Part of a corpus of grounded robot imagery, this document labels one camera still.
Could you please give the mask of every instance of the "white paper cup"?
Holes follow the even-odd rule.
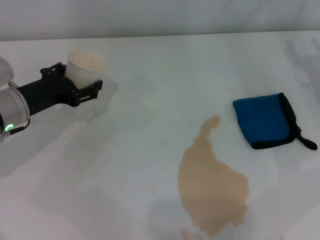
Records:
[[[99,53],[75,50],[68,54],[65,76],[82,89],[101,79],[106,68],[107,62]]]

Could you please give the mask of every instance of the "liquid spill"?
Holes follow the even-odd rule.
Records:
[[[249,197],[247,177],[218,161],[213,152],[209,136],[219,123],[220,117],[214,115],[202,124],[193,144],[184,152],[178,174],[182,205],[192,224],[208,237],[229,223],[243,224]],[[189,239],[186,233],[181,231],[184,240]]]

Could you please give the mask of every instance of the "black trim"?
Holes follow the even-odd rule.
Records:
[[[5,122],[0,113],[0,134],[5,130]]]
[[[295,139],[299,139],[300,142],[302,142],[307,148],[311,150],[317,150],[317,144],[301,136],[301,129],[297,125],[296,115],[284,93],[279,93],[278,97],[285,119],[289,125],[288,137],[276,141],[255,141],[251,144],[251,146],[254,149],[268,149],[284,144],[289,144],[292,143]]]

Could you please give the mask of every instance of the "blue cloth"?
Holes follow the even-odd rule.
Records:
[[[290,127],[278,94],[235,100],[233,106],[242,134],[250,145],[289,136]]]

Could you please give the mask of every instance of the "white table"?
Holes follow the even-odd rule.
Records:
[[[232,101],[284,92],[320,145],[319,43],[320,31],[0,42],[18,85],[74,49],[109,63],[98,99],[44,110],[0,145],[0,239],[180,240],[182,229],[208,239],[177,175],[213,115],[215,155],[248,178],[250,195],[245,223],[212,239],[280,239],[320,205],[319,151],[297,140],[253,150]]]

